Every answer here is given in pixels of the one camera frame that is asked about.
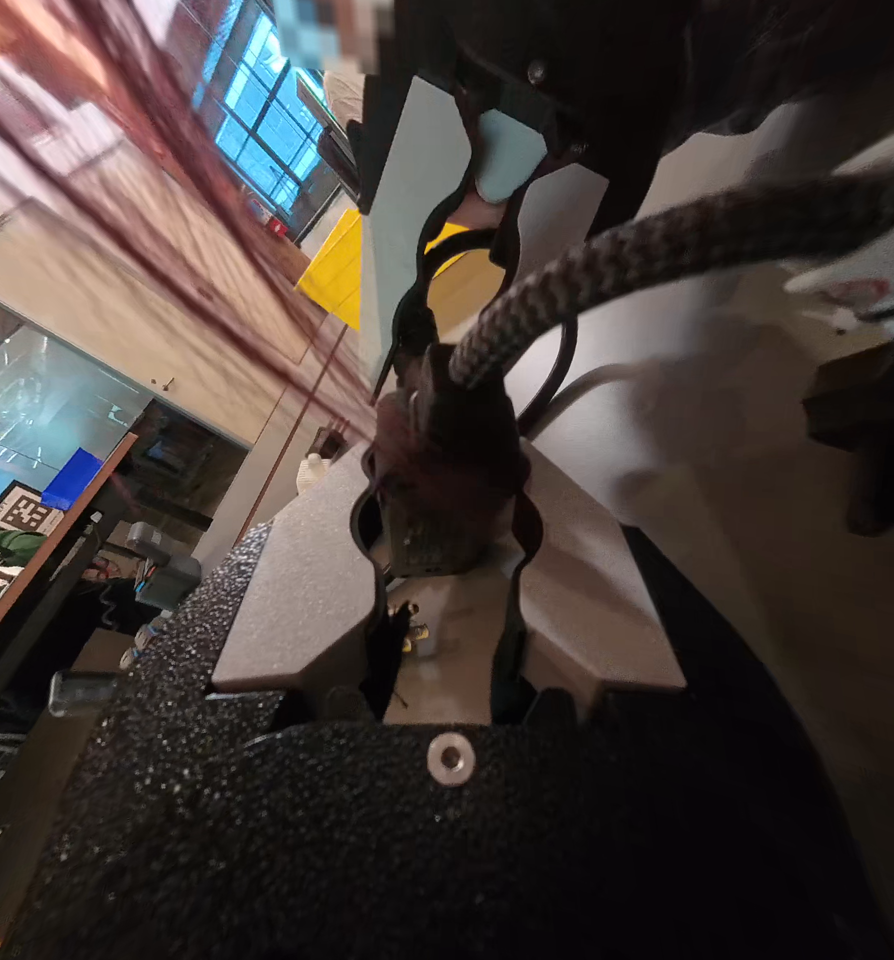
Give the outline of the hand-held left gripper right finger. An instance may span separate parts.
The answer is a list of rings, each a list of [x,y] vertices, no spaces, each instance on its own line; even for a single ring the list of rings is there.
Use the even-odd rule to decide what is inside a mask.
[[[495,724],[525,721],[548,690],[585,722],[615,692],[676,693],[686,678],[621,524],[527,440],[510,535],[504,622],[491,664]]]

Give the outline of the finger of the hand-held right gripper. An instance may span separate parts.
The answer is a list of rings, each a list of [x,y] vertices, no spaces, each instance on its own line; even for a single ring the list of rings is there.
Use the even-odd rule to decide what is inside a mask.
[[[437,338],[425,252],[464,197],[474,149],[454,94],[426,78],[368,74],[362,103],[357,344],[376,402],[397,356]]]
[[[490,109],[477,119],[477,195],[503,206],[491,253],[513,285],[585,240],[609,180],[569,149],[555,154],[542,133]]]

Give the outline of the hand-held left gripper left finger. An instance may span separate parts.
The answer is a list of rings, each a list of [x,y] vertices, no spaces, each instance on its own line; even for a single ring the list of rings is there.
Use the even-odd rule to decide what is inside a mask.
[[[356,530],[368,499],[360,441],[273,518],[213,668],[222,694],[357,688],[382,606],[378,565]]]

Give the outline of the yellow plastic bin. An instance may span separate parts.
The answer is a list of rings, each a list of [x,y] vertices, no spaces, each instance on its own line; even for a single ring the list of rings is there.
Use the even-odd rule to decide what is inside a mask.
[[[351,330],[359,330],[361,274],[362,217],[348,209],[312,258],[297,289]],[[504,271],[490,261],[487,249],[448,261],[429,288],[438,332],[452,337],[499,292],[503,279]]]

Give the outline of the large paned window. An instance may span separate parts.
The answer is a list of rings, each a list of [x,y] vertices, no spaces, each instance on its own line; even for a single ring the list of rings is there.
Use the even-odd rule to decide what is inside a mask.
[[[298,71],[282,54],[259,2],[222,2],[192,105],[239,181],[285,225],[309,232],[342,190],[319,153],[324,127],[298,95]]]

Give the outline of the blue sheet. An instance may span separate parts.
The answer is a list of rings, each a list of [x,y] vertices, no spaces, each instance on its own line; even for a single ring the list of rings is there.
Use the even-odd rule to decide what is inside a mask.
[[[68,512],[101,471],[105,460],[79,447],[41,493],[46,508]]]

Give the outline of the black and white printed tag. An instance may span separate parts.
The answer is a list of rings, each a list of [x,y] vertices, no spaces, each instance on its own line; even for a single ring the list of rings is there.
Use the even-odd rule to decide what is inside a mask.
[[[65,512],[45,505],[41,492],[16,479],[0,492],[0,532],[49,536]]]

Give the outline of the pale blue warning tag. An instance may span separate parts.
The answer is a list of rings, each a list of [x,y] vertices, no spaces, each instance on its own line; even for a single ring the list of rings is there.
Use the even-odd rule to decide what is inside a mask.
[[[787,260],[785,289],[816,295],[860,321],[872,318],[894,339],[894,231],[849,255],[826,263]]]

